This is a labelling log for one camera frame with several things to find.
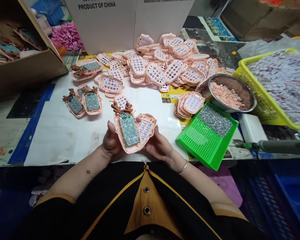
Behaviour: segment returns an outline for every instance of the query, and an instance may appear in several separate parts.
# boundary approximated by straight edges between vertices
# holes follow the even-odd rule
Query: yellow plastic basket
[[[287,53],[298,53],[298,51],[293,48],[287,48],[287,50]],[[258,104],[251,113],[258,116],[262,124],[288,126],[289,128],[300,130],[300,124],[294,124],[290,120],[282,108],[276,103],[276,100],[270,96],[267,90],[247,68],[248,65],[258,62],[260,58],[272,53],[275,52],[242,59],[233,76],[239,78],[252,90]]]

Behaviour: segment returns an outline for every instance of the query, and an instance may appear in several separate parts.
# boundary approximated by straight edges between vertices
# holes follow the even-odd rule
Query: zipper pull
[[[141,160],[141,161],[144,163],[145,170],[146,170],[146,169],[148,170],[149,168],[148,168],[148,165],[147,165],[147,160]]]

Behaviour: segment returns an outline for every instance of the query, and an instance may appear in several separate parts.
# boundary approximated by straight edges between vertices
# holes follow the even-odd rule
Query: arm
[[[62,175],[52,185],[45,197],[62,194],[77,200],[93,178],[108,166],[112,157],[122,151],[115,130],[115,126],[108,121],[108,130],[103,143],[93,153]]]
[[[158,126],[156,126],[153,137],[148,141],[144,149],[158,160],[165,162],[176,172],[182,170],[187,163],[187,160],[159,133]],[[244,217],[237,205],[225,192],[190,162],[188,162],[187,167],[180,175],[208,199],[213,209],[232,211]]]

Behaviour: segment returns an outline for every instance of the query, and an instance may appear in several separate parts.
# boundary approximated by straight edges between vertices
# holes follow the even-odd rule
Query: cardboard
[[[193,3],[194,0],[137,0],[133,46],[141,33],[149,35],[155,43],[165,33],[178,36]]]
[[[44,51],[37,54],[0,64],[0,98],[25,87],[36,85],[68,72],[57,50],[40,28],[33,14],[22,0],[0,2],[0,36],[14,43],[25,42],[7,26],[7,20],[13,21],[31,32],[37,32]]]
[[[300,17],[300,0],[273,6],[260,0],[233,0],[221,14],[229,30],[241,41],[274,40]]]
[[[155,42],[179,35],[195,0],[66,0],[89,55],[135,48],[141,33]]]
[[[66,0],[89,55],[133,48],[136,0]]]

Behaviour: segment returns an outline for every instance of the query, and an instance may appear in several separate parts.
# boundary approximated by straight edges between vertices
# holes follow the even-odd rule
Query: pink fluffy material
[[[52,42],[58,47],[65,46],[67,50],[84,50],[83,43],[73,22],[52,27]]]

